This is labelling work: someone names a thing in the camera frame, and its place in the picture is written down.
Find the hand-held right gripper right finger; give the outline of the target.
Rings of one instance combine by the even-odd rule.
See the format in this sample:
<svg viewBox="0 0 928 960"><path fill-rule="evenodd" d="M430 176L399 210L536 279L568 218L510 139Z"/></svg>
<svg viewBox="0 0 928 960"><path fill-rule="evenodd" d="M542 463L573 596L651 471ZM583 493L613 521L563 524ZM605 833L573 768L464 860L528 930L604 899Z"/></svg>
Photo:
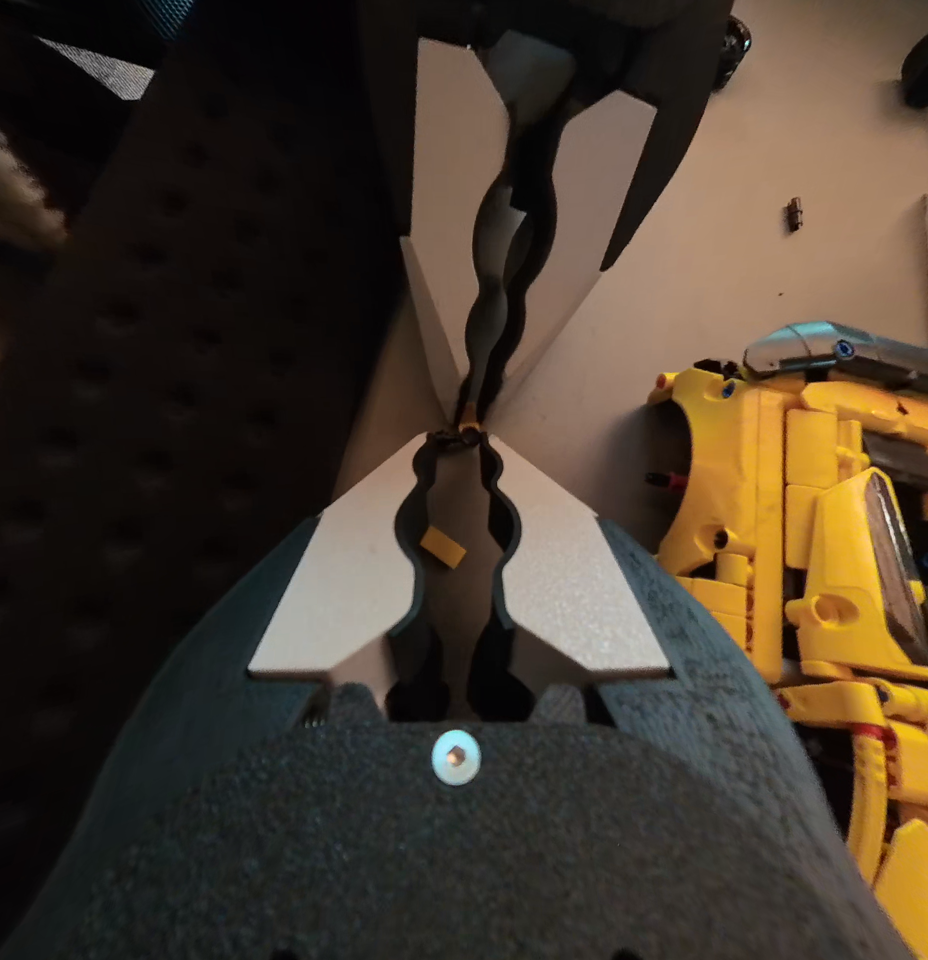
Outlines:
<svg viewBox="0 0 928 960"><path fill-rule="evenodd" d="M523 721L556 685L667 677L670 662L597 514L499 438L482 434L478 449L500 556L470 660L477 717Z"/></svg>

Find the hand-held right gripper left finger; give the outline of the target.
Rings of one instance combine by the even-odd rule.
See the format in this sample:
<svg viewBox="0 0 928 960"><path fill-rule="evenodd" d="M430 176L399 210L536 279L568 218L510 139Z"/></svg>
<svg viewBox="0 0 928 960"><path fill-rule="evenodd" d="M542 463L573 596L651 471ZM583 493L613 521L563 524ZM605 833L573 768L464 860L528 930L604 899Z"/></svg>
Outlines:
<svg viewBox="0 0 928 960"><path fill-rule="evenodd" d="M413 438L323 510L251 657L252 677L360 684L399 722L446 716L421 546L446 439Z"/></svg>

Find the grey desk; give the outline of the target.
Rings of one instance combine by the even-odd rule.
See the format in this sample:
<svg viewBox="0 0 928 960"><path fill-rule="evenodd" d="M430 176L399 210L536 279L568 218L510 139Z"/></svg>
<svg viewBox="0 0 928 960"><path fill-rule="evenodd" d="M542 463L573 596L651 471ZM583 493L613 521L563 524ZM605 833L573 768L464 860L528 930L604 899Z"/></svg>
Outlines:
<svg viewBox="0 0 928 960"><path fill-rule="evenodd" d="M786 326L831 322L928 348L925 121L902 105L898 58L928 2L732 2L753 43L711 92L671 181L633 239L504 402L482 383L505 320L514 200L516 88L491 78L509 116L502 169L474 227L479 293L470 362L448 420L408 292L387 335L358 452L360 481L421 434L458 429L477 404L503 441L599 517L666 654L665 678L549 688L529 718L484 721L467 699L500 550L488 530L479 449L440 457L430 525L467 555L422 553L425 609L443 645L446 716L396 725L382 751L409 772L402 800L372 809L437 816L423 905L440 925L475 920L491 945L557 946L582 928L640 958L917 958L865 882L796 728L743 650L657 559L681 496L647 474L687 468L681 411L649 404L659 375L738 364ZM800 197L804 224L785 228ZM344 487L344 493L357 483ZM414 779L422 779L417 784Z"/></svg>

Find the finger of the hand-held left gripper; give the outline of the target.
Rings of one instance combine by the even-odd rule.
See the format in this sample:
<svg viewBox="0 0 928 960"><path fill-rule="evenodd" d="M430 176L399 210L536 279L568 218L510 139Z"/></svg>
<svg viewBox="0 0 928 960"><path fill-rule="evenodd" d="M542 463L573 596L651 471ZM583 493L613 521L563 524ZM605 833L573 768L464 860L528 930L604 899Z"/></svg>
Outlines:
<svg viewBox="0 0 928 960"><path fill-rule="evenodd" d="M478 212L504 162L509 116L470 49L418 44L411 227L400 240L427 369L447 420L468 374L465 334L479 293Z"/></svg>
<svg viewBox="0 0 928 960"><path fill-rule="evenodd" d="M620 90L561 111L533 129L520 158L525 218L508 253L504 327L482 383L482 417L517 390L602 274L625 199L656 118Z"/></svg>

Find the yellow toy brick car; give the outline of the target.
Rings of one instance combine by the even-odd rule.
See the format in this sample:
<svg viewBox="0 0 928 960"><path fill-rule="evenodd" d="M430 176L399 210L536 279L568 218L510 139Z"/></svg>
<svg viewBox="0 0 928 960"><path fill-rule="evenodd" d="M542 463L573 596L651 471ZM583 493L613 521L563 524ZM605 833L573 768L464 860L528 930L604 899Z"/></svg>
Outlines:
<svg viewBox="0 0 928 960"><path fill-rule="evenodd" d="M865 882L928 958L928 347L828 321L660 374L660 565L777 690Z"/></svg>

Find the yellow hollow slope brick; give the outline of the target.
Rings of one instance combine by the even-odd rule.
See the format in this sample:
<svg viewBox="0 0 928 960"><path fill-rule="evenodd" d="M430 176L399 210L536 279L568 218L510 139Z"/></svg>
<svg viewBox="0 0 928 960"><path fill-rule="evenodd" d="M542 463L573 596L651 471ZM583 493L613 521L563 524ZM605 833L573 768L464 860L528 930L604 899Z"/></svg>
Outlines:
<svg viewBox="0 0 928 960"><path fill-rule="evenodd" d="M420 547L448 570L457 570L467 549L434 525L429 525L420 539Z"/></svg>

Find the black toy tyre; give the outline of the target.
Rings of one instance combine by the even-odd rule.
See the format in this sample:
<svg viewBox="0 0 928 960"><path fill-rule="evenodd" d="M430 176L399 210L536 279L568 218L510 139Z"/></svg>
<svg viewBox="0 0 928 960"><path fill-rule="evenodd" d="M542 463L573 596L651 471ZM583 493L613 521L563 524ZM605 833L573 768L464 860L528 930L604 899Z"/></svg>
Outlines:
<svg viewBox="0 0 928 960"><path fill-rule="evenodd" d="M902 62L902 100L914 110L928 108L928 33L908 52Z"/></svg>

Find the black toy wheel rim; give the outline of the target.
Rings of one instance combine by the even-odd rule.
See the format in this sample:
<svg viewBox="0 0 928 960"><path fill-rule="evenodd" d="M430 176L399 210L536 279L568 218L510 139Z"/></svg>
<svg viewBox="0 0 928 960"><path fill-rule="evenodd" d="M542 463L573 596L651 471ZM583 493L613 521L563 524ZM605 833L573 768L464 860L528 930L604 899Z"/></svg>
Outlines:
<svg viewBox="0 0 928 960"><path fill-rule="evenodd" d="M724 90L753 43L750 29L736 16L728 17L718 57L712 92Z"/></svg>

